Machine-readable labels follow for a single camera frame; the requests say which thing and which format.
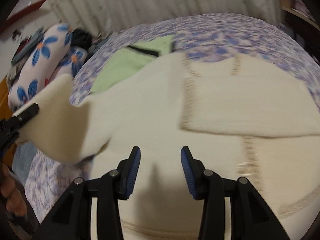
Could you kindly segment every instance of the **bedsheet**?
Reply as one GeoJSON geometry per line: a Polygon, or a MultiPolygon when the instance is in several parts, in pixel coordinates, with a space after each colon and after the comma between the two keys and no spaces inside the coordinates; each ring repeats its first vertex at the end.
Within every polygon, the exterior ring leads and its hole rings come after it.
{"type": "MultiPolygon", "coordinates": [[[[175,50],[202,62],[219,62],[236,53],[245,53],[275,63],[292,76],[303,80],[320,109],[320,67],[287,34],[262,20],[238,14],[215,13],[138,25],[111,36],[82,67],[74,79],[72,104],[80,103],[110,56],[133,42],[175,35],[175,50]]],[[[25,185],[27,199],[42,222],[70,182],[88,177],[90,161],[67,166],[37,151],[25,185]]]]}

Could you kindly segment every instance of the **white curtain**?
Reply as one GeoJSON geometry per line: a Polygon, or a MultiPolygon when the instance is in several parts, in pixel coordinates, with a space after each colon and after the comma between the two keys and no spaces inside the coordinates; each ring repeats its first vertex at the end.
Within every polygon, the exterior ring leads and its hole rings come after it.
{"type": "Polygon", "coordinates": [[[92,34],[118,32],[142,23],[212,12],[244,14],[277,25],[279,0],[48,0],[72,27],[92,34]]]}

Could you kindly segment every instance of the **pile of clothes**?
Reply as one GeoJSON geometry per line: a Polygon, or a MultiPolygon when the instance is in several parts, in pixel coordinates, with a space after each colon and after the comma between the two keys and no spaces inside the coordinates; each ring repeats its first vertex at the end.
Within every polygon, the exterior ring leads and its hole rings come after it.
{"type": "Polygon", "coordinates": [[[39,93],[54,78],[79,72],[92,45],[91,34],[58,23],[40,28],[23,40],[12,58],[7,74],[8,105],[16,111],[39,93]]]}

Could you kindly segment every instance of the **finger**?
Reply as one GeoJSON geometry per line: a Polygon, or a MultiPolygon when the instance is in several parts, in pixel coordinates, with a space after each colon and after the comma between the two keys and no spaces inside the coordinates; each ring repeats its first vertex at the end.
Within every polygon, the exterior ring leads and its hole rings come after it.
{"type": "Polygon", "coordinates": [[[8,198],[15,189],[15,187],[16,182],[14,181],[14,178],[12,178],[11,176],[7,176],[4,179],[3,184],[0,185],[0,192],[5,198],[8,198]]]}
{"type": "Polygon", "coordinates": [[[3,174],[4,177],[8,177],[9,176],[9,168],[5,164],[2,164],[2,174],[3,174]]]}
{"type": "Polygon", "coordinates": [[[27,213],[27,205],[24,202],[18,189],[14,189],[6,203],[7,210],[17,216],[24,216],[27,213]]]}

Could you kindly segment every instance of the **white wall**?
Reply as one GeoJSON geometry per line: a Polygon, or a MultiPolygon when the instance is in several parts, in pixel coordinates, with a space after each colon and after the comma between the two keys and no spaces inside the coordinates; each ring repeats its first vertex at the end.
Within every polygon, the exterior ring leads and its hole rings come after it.
{"type": "MultiPolygon", "coordinates": [[[[11,14],[15,14],[23,8],[27,7],[29,2],[34,3],[39,0],[20,0],[15,6],[11,14]]],[[[11,38],[12,33],[15,29],[21,29],[23,37],[30,36],[38,28],[44,26],[44,28],[50,27],[52,24],[58,22],[58,18],[50,10],[50,6],[47,1],[41,6],[41,8],[33,12],[19,21],[15,22],[8,29],[6,29],[0,35],[0,79],[2,80],[11,64],[12,57],[17,50],[19,43],[14,42],[11,38]]]]}

